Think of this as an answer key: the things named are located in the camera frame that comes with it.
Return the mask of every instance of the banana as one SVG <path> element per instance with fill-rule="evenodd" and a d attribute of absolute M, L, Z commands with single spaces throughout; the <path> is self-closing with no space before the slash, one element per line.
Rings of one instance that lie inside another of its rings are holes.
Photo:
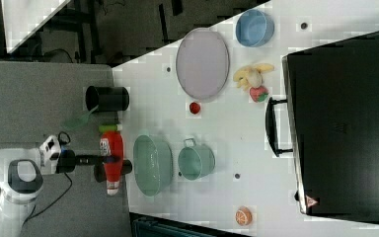
<path fill-rule="evenodd" d="M 247 78 L 248 77 L 248 71 L 249 71 L 249 66 L 242 67 L 241 69 L 237 70 L 235 74 L 233 75 L 233 81 L 238 82 L 242 78 Z"/>
<path fill-rule="evenodd" d="M 254 66 L 260 73 L 273 71 L 274 67 L 269 63 L 260 63 Z"/>

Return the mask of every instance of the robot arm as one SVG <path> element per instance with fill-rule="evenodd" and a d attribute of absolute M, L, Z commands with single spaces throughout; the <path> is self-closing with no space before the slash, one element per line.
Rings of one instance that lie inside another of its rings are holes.
<path fill-rule="evenodd" d="M 73 151 L 63 151 L 54 135 L 39 148 L 0 149 L 0 237 L 20 236 L 42 190 L 42 175 L 74 168 Z"/>

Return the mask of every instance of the small red object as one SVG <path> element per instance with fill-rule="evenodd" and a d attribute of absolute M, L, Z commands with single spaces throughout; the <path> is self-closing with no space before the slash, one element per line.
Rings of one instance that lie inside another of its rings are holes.
<path fill-rule="evenodd" d="M 193 113 L 194 115 L 198 114 L 199 111 L 201 110 L 201 106 L 199 105 L 199 103 L 197 102 L 192 102 L 190 105 L 189 105 L 189 110 L 191 113 Z"/>

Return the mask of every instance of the black cable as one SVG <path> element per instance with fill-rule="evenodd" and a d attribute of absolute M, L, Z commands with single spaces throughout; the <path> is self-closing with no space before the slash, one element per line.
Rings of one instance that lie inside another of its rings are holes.
<path fill-rule="evenodd" d="M 46 58 L 46 57 L 50 57 L 50 56 L 53 56 L 53 55 L 55 55 L 58 51 L 65 52 L 65 53 L 67 54 L 67 56 L 69 57 L 70 62 L 73 63 L 73 59 L 72 59 L 72 57 L 70 56 L 69 52 L 66 51 L 66 50 L 63 49 L 63 48 L 58 48 L 58 49 L 54 49 L 54 50 L 51 50 L 51 51 L 45 52 L 45 53 L 44 53 L 44 58 Z"/>
<path fill-rule="evenodd" d="M 66 195 L 66 193 L 70 190 L 70 188 L 72 188 L 72 185 L 73 185 L 73 182 L 72 182 L 72 179 L 70 179 L 70 177 L 64 173 L 64 175 L 66 176 L 66 178 L 70 181 L 70 185 L 69 187 L 63 192 L 63 194 L 61 194 L 61 196 L 59 196 L 56 200 L 54 200 L 50 205 L 48 205 L 46 208 L 44 208 L 43 210 L 39 211 L 38 213 L 34 214 L 34 215 L 30 215 L 30 217 L 28 217 L 26 219 L 26 222 L 43 214 L 45 211 L 47 211 L 49 208 L 51 208 L 54 204 L 56 204 L 61 198 L 63 198 L 64 195 Z"/>
<path fill-rule="evenodd" d="M 125 6 L 125 0 L 122 0 L 122 2 L 115 1 L 115 2 L 113 2 L 113 3 L 107 4 L 107 6 L 106 6 L 106 4 L 105 4 L 105 1 L 103 1 L 102 6 L 103 6 L 103 10 L 104 10 L 104 16 L 106 16 L 107 13 L 109 12 L 109 7 L 110 7 L 110 6 L 113 6 L 113 5 L 121 5 L 121 6 L 124 7 L 124 6 Z"/>

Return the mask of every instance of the red warning label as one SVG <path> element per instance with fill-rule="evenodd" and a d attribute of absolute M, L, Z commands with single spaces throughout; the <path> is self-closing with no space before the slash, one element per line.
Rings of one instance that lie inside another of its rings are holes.
<path fill-rule="evenodd" d="M 307 208 L 310 208 L 313 205 L 317 205 L 318 203 L 319 203 L 318 201 L 312 199 L 311 197 L 306 196 Z"/>

